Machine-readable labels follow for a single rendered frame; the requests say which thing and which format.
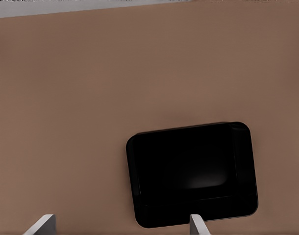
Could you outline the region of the black storage box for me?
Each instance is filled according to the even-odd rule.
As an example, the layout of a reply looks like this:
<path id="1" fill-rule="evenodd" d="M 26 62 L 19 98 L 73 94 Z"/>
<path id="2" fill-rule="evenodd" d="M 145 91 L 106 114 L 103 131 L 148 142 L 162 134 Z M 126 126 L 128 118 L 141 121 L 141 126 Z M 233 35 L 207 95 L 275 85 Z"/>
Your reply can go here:
<path id="1" fill-rule="evenodd" d="M 218 122 L 142 132 L 126 143 L 134 215 L 144 228 L 250 216 L 258 208 L 251 132 Z"/>

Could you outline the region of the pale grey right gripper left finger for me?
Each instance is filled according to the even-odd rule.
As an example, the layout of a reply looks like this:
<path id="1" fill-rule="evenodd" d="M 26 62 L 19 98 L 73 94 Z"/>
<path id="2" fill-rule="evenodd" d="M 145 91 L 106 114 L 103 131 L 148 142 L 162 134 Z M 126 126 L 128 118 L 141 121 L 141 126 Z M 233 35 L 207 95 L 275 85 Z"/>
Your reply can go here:
<path id="1" fill-rule="evenodd" d="M 43 215 L 23 235 L 56 235 L 55 214 Z"/>

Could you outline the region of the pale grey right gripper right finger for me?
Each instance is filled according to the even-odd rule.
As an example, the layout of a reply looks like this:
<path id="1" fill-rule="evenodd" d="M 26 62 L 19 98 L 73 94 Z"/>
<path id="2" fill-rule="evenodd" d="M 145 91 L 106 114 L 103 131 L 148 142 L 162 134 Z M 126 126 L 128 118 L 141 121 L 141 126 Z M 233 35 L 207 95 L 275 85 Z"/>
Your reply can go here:
<path id="1" fill-rule="evenodd" d="M 190 215 L 189 235 L 210 235 L 204 220 L 198 214 Z"/>

